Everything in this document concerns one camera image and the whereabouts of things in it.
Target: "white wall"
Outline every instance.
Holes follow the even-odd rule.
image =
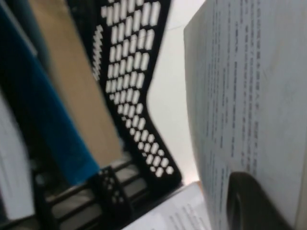
[[[187,117],[183,29],[165,32],[147,100],[152,120],[189,184],[199,178]]]
[[[185,26],[205,0],[172,0],[166,29]]]

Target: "white paper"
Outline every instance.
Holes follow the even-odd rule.
[[[211,220],[232,171],[295,226],[307,132],[307,1],[207,0],[185,29],[189,124]]]
[[[197,183],[184,188],[123,230],[211,230],[203,193]]]
[[[10,220],[31,216],[35,212],[27,150],[1,91],[0,198]]]

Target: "black mesh file organizer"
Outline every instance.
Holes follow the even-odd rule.
[[[0,226],[1,230],[121,229],[181,186],[180,171],[146,102],[170,0],[67,3],[124,142],[125,157],[56,197],[47,195],[52,185],[39,183],[44,167],[36,167],[36,216]]]

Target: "paper sheet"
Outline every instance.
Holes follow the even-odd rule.
[[[211,230],[203,193],[197,183],[154,208],[123,230]]]
[[[215,230],[231,171],[294,227],[307,131],[307,2],[207,0],[185,28],[189,125]]]

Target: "beige folder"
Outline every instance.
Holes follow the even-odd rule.
[[[66,2],[29,3],[49,52],[49,77],[92,156],[106,166],[121,157],[119,139]]]

